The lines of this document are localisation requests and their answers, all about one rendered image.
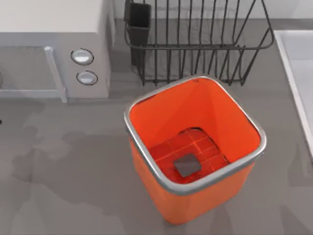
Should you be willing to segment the grey square coaster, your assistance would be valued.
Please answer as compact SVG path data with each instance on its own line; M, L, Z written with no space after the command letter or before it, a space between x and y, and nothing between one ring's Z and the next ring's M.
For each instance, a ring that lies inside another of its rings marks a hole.
M188 177L201 170L201 163L197 157L188 153L174 161L174 166L181 177Z

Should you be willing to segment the small microwave knob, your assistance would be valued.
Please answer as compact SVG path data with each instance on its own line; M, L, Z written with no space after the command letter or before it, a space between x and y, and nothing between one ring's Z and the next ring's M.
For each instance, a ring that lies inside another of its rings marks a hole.
M86 71L77 73L76 80L82 85L92 86L97 83L98 76L95 73L89 70L86 70Z

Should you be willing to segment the orange square waste bin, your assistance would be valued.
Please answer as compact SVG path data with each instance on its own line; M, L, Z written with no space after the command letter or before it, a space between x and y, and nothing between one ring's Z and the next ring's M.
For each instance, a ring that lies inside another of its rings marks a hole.
M235 196L267 144L263 128L224 86L204 75L137 99L124 113L135 169L171 224L186 223ZM181 177L192 153L201 170Z

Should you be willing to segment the large microwave knob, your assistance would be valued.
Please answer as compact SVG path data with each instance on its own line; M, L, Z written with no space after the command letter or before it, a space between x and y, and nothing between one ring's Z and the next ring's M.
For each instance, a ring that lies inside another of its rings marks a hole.
M94 55L87 49L80 48L70 54L71 59L78 65L86 66L94 61Z

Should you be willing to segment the black cutlery holder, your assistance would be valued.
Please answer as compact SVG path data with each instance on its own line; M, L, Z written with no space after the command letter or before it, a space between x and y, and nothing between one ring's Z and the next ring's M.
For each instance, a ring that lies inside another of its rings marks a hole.
M140 64L137 57L142 50L136 48L146 47L148 43L151 27L151 8L151 5L146 3L125 0L124 21L130 39L132 66Z

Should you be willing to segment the pale microwave oven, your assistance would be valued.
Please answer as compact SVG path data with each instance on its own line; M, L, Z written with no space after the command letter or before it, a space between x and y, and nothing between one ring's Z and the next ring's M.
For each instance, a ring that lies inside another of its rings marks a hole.
M112 0L0 0L0 98L60 98L44 47L54 50L61 79L71 99L109 97L110 50L115 40ZM89 50L86 66L71 52ZM76 74L98 76L92 86Z

